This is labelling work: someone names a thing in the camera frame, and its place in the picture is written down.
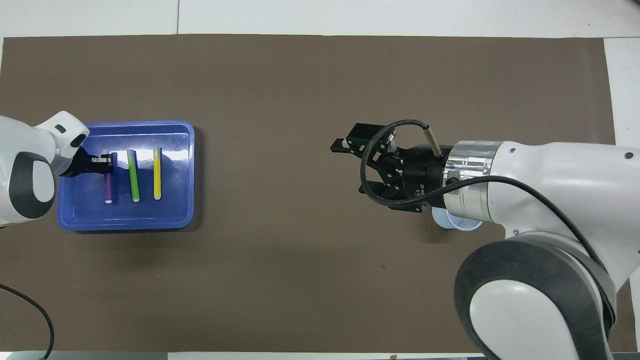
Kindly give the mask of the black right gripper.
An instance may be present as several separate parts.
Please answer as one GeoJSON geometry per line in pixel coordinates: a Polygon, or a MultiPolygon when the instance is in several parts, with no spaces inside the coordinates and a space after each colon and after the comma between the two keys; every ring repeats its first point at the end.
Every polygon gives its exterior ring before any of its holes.
{"type": "MultiPolygon", "coordinates": [[[[350,154],[362,159],[366,146],[384,128],[383,125],[356,123],[346,137],[338,137],[330,146],[332,153],[350,154]]],[[[413,199],[442,187],[443,171],[452,145],[442,146],[435,157],[429,145],[398,148],[396,130],[388,130],[375,142],[369,160],[377,160],[382,182],[367,181],[370,191],[386,200],[413,199]]]]}

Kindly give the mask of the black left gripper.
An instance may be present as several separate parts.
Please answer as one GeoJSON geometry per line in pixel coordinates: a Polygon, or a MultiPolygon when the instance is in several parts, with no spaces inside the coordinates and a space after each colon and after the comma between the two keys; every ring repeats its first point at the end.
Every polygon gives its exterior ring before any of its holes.
{"type": "Polygon", "coordinates": [[[73,155],[69,167],[60,174],[61,177],[73,178],[80,174],[112,174],[114,173],[114,155],[103,153],[100,157],[88,153],[83,146],[80,146],[73,155]],[[103,165],[94,162],[98,159],[103,165]]]}

